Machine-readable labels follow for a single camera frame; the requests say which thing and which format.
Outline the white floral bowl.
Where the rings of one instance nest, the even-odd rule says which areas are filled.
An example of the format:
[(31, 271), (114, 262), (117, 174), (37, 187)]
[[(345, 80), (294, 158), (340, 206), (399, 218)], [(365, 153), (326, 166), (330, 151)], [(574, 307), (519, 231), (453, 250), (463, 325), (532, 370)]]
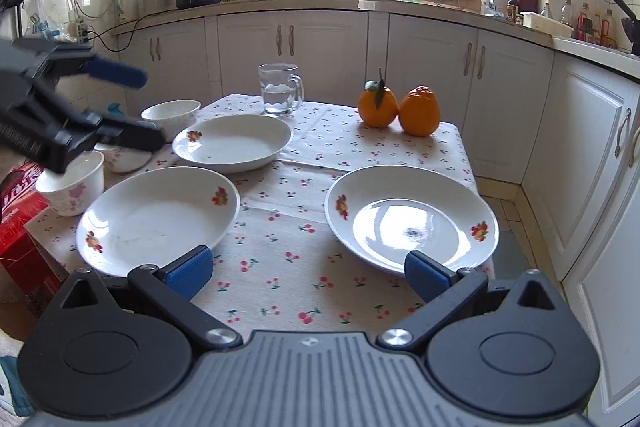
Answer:
[(166, 142), (171, 143), (187, 127), (194, 124), (201, 103), (194, 100), (169, 101), (148, 107), (141, 118), (163, 130)]
[(97, 150), (82, 153), (63, 174), (44, 170), (36, 190), (59, 216), (81, 215), (104, 191), (104, 155)]
[(130, 173), (144, 167), (151, 159), (150, 152), (131, 148), (96, 144), (95, 150), (104, 156), (105, 168), (111, 173)]

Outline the white plate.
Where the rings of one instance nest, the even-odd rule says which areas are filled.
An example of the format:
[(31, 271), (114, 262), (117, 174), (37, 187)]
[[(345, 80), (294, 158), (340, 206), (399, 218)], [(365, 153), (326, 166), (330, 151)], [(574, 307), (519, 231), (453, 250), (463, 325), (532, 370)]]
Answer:
[(189, 164), (230, 174), (270, 164), (291, 138), (290, 126), (278, 118), (231, 115), (187, 127), (171, 146), (172, 151)]
[(137, 174), (101, 194), (76, 231), (78, 253), (106, 275), (163, 267), (192, 248), (214, 248), (231, 229), (240, 194), (222, 174), (170, 167)]
[(452, 271), (480, 267), (500, 236), (495, 213), (472, 188), (416, 167), (346, 173), (326, 193), (324, 213), (349, 251), (399, 275), (409, 251), (421, 251)]

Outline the white kitchen cabinets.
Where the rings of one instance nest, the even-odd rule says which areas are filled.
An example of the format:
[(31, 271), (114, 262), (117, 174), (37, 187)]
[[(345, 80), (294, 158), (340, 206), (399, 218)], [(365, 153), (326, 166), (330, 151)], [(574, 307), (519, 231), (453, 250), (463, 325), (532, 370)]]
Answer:
[(570, 304), (601, 355), (588, 412), (639, 420), (639, 60), (471, 13), (295, 0), (157, 13), (114, 30), (151, 81), (133, 109), (257, 92), (262, 62), (296, 64), (310, 101), (352, 105), (382, 72), (425, 84), (460, 128), (475, 176), (518, 184)]

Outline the teal thermos jug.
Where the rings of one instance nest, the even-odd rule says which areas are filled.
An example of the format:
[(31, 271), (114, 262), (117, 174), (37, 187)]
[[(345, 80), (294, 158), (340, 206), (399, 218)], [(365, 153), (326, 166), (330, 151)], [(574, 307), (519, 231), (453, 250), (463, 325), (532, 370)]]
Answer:
[(122, 109), (120, 108), (119, 103), (111, 103), (109, 106), (107, 106), (107, 113), (117, 118), (122, 118), (125, 116), (125, 114), (122, 113)]

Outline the white electric kettle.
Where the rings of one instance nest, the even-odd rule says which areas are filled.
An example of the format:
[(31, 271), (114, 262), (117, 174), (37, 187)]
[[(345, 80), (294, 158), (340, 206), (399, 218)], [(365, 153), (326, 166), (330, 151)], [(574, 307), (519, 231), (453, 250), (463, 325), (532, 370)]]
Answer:
[(121, 23), (131, 22), (139, 17), (140, 0), (116, 0), (116, 4)]

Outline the cherry print tablecloth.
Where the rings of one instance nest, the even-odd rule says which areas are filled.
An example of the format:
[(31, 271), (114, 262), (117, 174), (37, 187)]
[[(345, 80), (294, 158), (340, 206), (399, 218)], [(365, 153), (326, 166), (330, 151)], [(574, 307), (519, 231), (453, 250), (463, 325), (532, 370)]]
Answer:
[[(231, 115), (268, 116), (259, 98), (229, 95), (204, 108), (194, 124)], [(326, 193), (344, 174), (373, 166), (427, 169), (477, 193), (459, 130), (445, 122), (416, 138), (398, 124), (367, 127), (351, 107), (309, 102), (278, 119), (290, 126), (292, 138), (274, 161), (247, 172), (217, 172), (238, 190), (240, 210), (226, 236), (210, 248), (213, 276), (193, 303), (243, 337), (257, 329), (382, 333), (424, 301), (405, 273), (369, 265), (336, 238), (326, 222)], [(171, 146), (132, 176), (170, 167), (214, 171), (181, 160)], [(77, 250), (81, 216), (44, 210), (29, 225), (68, 271), (93, 269)]]

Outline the glass mug with water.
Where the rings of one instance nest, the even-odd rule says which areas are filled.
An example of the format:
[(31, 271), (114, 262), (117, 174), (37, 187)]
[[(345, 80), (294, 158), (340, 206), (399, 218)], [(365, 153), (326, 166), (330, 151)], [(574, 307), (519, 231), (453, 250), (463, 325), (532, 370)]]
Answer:
[(302, 107), (305, 91), (297, 65), (262, 64), (258, 67), (258, 78), (267, 115), (291, 114)]

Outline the red printed cardboard box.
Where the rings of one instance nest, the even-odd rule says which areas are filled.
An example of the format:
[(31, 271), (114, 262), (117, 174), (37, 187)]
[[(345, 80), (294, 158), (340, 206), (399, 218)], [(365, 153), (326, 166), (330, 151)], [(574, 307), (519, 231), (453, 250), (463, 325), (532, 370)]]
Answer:
[(47, 209), (35, 184), (42, 169), (25, 160), (1, 183), (1, 275), (36, 317), (47, 308), (67, 277), (29, 233), (26, 225)]

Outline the bumpy orange without leaf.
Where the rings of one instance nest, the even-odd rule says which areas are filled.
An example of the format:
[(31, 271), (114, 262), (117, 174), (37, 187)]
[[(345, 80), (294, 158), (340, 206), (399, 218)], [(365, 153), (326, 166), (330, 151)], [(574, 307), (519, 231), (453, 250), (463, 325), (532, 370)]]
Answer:
[(440, 124), (440, 109), (435, 93), (425, 86), (411, 90), (399, 105), (400, 127), (408, 135), (425, 138)]

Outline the orange with green leaf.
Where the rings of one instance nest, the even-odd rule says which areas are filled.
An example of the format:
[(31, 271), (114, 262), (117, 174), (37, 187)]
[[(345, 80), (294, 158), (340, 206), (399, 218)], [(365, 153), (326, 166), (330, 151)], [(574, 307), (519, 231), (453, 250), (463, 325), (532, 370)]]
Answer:
[(363, 124), (374, 129), (390, 127), (398, 116), (398, 102), (386, 86), (382, 69), (378, 70), (378, 80), (367, 80), (364, 84), (357, 109)]

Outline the black wok on stove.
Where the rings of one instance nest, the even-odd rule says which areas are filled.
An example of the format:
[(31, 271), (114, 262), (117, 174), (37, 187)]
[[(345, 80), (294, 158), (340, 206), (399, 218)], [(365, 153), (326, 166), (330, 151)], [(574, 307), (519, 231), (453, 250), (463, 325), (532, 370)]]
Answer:
[(613, 0), (614, 3), (624, 12), (622, 18), (623, 30), (631, 43), (630, 53), (635, 56), (640, 55), (640, 20), (634, 11), (624, 0)]

